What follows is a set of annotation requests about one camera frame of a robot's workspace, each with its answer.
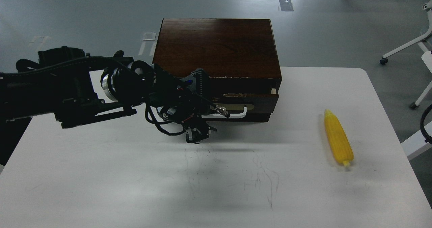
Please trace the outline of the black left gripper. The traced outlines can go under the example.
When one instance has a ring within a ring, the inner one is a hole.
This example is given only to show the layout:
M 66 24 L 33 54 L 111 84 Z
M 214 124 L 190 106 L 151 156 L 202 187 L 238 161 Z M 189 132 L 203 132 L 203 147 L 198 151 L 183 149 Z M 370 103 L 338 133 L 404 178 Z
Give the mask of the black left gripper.
M 210 77 L 202 68 L 178 78 L 157 64 L 145 64 L 146 104 L 163 108 L 161 114 L 167 115 L 168 122 L 187 127 L 187 143 L 199 144 L 211 131 L 217 131 L 204 118 L 231 117 L 224 106 L 210 101 L 210 85 Z

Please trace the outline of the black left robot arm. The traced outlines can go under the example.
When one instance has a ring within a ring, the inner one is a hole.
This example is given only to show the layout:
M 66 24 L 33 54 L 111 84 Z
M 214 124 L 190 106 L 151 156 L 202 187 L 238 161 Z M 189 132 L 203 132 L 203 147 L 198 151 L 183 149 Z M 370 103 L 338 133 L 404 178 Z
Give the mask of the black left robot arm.
M 91 56 L 59 47 L 38 52 L 39 61 L 20 59 L 17 72 L 1 73 L 1 165 L 5 166 L 29 119 L 54 114 L 63 129 L 136 114 L 167 136 L 186 134 L 198 144 L 211 130 L 204 116 L 231 115 L 210 99 L 207 73 L 198 68 L 179 79 L 157 64 L 124 56 Z

